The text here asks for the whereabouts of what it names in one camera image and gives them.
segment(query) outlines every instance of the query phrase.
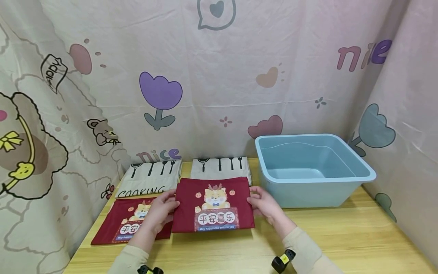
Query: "cartoon dog print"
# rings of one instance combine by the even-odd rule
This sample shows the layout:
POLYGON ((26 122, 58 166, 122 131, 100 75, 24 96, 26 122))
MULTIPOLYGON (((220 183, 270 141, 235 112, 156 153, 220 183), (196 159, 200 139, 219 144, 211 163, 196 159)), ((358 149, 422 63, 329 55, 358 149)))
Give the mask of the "cartoon dog print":
POLYGON ((90 119, 87 126, 93 129, 93 134, 96 137, 96 143, 99 146, 111 143, 113 146, 120 143, 119 137, 114 134, 113 128, 108 125, 108 120, 90 119))
POLYGON ((52 175, 63 169, 67 149, 44 128, 35 103, 24 93, 0 93, 0 194, 40 199, 49 193, 52 175))

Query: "light blue plastic basin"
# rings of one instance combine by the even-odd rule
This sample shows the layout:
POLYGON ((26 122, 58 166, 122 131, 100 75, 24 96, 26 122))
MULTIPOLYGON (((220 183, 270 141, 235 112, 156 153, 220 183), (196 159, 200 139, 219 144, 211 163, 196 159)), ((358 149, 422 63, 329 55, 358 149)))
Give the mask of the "light blue plastic basin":
POLYGON ((340 206, 375 171, 332 134, 260 136, 261 185, 281 207, 340 206))

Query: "beige sleeve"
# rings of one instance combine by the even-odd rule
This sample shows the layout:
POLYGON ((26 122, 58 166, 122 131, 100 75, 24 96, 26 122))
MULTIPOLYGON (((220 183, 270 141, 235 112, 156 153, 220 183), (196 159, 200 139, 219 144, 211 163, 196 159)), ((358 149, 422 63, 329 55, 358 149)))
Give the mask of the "beige sleeve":
POLYGON ((135 246, 125 246, 114 260, 108 274, 138 274, 137 270, 148 261, 149 254, 135 246))
POLYGON ((285 249, 296 253, 292 265, 297 274, 341 274, 343 273, 319 246, 301 228, 295 228, 284 239, 285 249))

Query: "black wristband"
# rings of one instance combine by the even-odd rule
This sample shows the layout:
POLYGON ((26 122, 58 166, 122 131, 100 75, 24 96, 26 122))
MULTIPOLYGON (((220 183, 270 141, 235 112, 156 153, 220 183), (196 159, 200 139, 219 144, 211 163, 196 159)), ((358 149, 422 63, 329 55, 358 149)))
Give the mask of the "black wristband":
POLYGON ((161 268, 155 267, 154 270, 150 269, 147 265, 142 265, 138 270, 138 274, 164 274, 161 268))
POLYGON ((272 260, 271 266, 277 271, 278 274, 283 273, 290 261, 292 261, 296 256, 293 250, 286 249, 284 254, 280 257, 275 257, 272 260))

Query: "cartoon bear print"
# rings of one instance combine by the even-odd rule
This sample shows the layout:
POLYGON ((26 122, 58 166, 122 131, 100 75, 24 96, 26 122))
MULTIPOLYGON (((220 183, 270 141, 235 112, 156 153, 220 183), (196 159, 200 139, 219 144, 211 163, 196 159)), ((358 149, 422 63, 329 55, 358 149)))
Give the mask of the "cartoon bear print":
MULTIPOLYGON (((230 203, 226 201, 226 189, 222 187, 222 184, 219 186, 211 186, 208 185, 208 189, 205 189, 204 201, 201 209, 218 209, 218 208, 230 208, 230 203)), ((198 213, 201 209, 197 206, 195 208, 195 212, 198 213)))
POLYGON ((93 134, 96 137, 96 143, 99 146, 111 143, 113 146, 120 143, 119 137, 114 134, 112 127, 108 125, 108 120, 90 119, 87 126, 93 129, 93 134))
POLYGON ((140 204, 138 204, 137 209, 134 212, 134 215, 127 219, 123 219, 122 224, 127 223, 128 221, 140 221, 144 220, 146 215, 148 214, 149 209, 151 208, 151 205, 146 204, 144 201, 140 204))
POLYGON ((44 128, 35 103, 24 93, 0 93, 0 194, 40 199, 49 193, 53 173, 68 160, 63 144, 44 128))

